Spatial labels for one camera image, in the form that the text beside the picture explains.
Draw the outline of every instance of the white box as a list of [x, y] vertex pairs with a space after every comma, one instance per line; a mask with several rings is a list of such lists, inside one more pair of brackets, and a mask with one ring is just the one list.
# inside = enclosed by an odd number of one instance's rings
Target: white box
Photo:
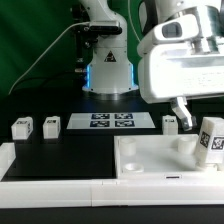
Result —
[[224, 158], [224, 119], [204, 117], [196, 147], [201, 164], [220, 164]]
[[43, 124], [44, 139], [56, 139], [61, 130], [60, 117], [47, 117]]
[[13, 140], [27, 140], [33, 131], [31, 117], [19, 118], [11, 127]]
[[162, 128], [164, 135], [178, 135], [178, 123], [176, 116], [163, 116]]

